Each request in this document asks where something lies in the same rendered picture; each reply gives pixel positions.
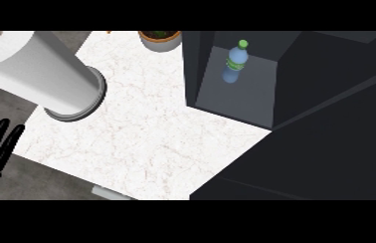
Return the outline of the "blue water bottle green cap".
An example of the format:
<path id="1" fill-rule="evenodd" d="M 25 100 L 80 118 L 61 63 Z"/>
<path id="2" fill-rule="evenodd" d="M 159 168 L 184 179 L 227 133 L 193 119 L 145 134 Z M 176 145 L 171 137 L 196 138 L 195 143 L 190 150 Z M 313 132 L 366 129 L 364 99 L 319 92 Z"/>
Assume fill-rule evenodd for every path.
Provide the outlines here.
<path id="1" fill-rule="evenodd" d="M 248 61 L 246 48 L 248 41 L 239 40 L 236 46 L 229 50 L 226 66 L 221 73 L 221 78 L 229 84 L 236 82 L 240 70 L 243 69 Z"/>

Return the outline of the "dark grey cabinet door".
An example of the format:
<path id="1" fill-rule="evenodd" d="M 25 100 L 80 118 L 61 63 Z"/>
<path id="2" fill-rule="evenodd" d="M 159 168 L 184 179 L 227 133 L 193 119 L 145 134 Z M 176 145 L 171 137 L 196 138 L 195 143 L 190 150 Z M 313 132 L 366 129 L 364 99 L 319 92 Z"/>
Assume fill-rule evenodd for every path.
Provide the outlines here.
<path id="1" fill-rule="evenodd" d="M 376 200 L 376 77 L 274 130 L 192 200 Z"/>

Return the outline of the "dark grey cabinet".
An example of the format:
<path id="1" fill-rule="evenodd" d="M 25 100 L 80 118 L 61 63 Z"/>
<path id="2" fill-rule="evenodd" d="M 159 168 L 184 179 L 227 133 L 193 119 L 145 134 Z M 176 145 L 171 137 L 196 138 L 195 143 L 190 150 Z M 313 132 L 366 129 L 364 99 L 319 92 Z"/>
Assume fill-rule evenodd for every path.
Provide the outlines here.
<path id="1" fill-rule="evenodd" d="M 248 61 L 229 84 L 229 50 Z M 269 130 L 297 121 L 376 77 L 376 31 L 184 31 L 187 105 Z"/>

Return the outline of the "white cylindrical column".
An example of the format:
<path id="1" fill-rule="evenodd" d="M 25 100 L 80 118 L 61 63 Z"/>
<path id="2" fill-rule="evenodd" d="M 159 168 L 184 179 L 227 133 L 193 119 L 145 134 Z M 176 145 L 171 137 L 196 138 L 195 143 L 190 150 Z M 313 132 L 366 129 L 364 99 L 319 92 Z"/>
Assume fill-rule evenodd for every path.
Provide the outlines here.
<path id="1" fill-rule="evenodd" d="M 0 89 L 75 122 L 99 108 L 108 84 L 50 31 L 0 31 Z"/>

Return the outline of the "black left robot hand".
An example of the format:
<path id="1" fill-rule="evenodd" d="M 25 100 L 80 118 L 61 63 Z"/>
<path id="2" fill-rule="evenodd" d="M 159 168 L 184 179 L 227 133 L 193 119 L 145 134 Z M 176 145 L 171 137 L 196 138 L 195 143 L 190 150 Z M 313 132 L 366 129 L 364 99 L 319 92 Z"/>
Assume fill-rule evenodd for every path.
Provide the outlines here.
<path id="1" fill-rule="evenodd" d="M 0 176 L 3 173 L 6 163 L 9 161 L 10 154 L 13 152 L 19 137 L 25 130 L 25 126 L 22 124 L 18 124 L 15 128 L 12 129 L 8 137 L 5 137 L 9 125 L 10 125 L 9 119 L 0 120 Z"/>

